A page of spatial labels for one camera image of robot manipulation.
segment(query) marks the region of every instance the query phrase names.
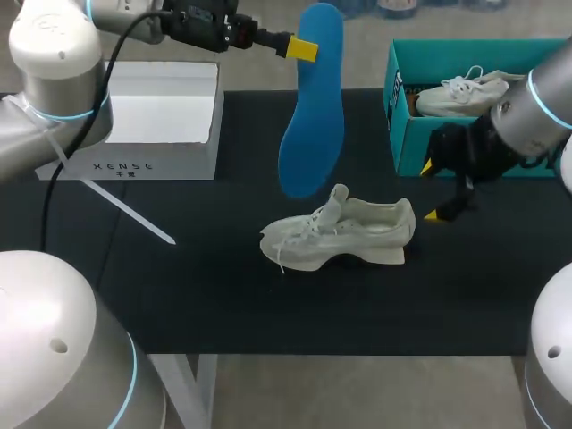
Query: black tablecloth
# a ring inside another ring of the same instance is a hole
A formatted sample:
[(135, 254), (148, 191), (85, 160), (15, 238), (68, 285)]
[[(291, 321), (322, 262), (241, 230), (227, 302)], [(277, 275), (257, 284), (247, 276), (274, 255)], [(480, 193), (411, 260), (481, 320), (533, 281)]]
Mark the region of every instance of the black tablecloth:
[[(534, 302), (572, 259), (572, 205), (557, 183), (487, 185), (478, 211), (452, 225), (425, 223), (452, 183), (396, 178), (382, 91), (349, 90), (345, 147), (331, 182), (314, 198), (291, 200), (276, 165), (295, 102), (292, 92), (227, 93), (215, 181), (128, 183), (125, 201), (178, 241), (168, 246), (125, 215), (114, 234), (99, 291), (143, 349), (525, 353)], [(263, 257), (260, 230), (311, 213), (336, 182), (368, 201), (412, 201), (418, 227), (405, 265), (342, 257), (316, 273), (282, 275)]]
[[(116, 197), (125, 184), (99, 183)], [(39, 249), (39, 230), (46, 182), (28, 174), (0, 185), (0, 251)], [(48, 253), (78, 269), (96, 288), (119, 214), (79, 182), (61, 182), (50, 212)]]

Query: white box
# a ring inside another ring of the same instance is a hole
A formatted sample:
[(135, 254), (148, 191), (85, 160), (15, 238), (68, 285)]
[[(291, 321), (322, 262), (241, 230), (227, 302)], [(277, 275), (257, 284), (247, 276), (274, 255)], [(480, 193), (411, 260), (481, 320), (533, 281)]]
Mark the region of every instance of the white box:
[[(215, 178), (224, 104), (218, 64), (119, 62), (109, 88), (114, 129), (106, 143), (78, 151), (72, 171), (97, 181)], [(57, 164), (38, 168), (39, 179), (49, 180)]]

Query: blue insole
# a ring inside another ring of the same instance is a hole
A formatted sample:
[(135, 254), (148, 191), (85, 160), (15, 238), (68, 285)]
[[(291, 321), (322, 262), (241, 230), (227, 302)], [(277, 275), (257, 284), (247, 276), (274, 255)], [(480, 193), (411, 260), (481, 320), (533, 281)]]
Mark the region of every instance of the blue insole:
[(298, 38), (317, 43), (318, 55), (315, 63), (298, 62), (298, 103), (280, 145), (278, 172), (287, 196), (305, 198), (325, 184), (343, 145), (340, 12), (324, 3), (308, 7)]

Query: shoe tongue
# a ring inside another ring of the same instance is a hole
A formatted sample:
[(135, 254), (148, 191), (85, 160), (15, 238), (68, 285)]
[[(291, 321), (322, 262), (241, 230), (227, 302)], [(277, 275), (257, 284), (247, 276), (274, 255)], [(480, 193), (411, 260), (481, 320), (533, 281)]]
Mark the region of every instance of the shoe tongue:
[(348, 187), (345, 185), (336, 185), (330, 194), (330, 199), (315, 214), (315, 221), (318, 226), (335, 225), (341, 218), (341, 207), (348, 199)]

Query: white sneaker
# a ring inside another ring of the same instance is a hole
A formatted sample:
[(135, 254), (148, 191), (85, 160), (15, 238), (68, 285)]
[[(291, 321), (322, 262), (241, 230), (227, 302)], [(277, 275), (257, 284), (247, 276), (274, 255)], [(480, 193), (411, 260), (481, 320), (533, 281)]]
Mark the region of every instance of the white sneaker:
[[(480, 70), (481, 74), (470, 80), (469, 76), (475, 69)], [(464, 78), (457, 76), (442, 81), (438, 88), (421, 91), (417, 111), (423, 116), (481, 116), (509, 90), (509, 82), (524, 77), (498, 70), (483, 76), (483, 67), (474, 65)]]
[(336, 185), (328, 202), (311, 215), (289, 217), (262, 230), (260, 249), (283, 267), (316, 271), (331, 257), (351, 254), (374, 264), (404, 264), (403, 247), (415, 231), (413, 208), (348, 199)]

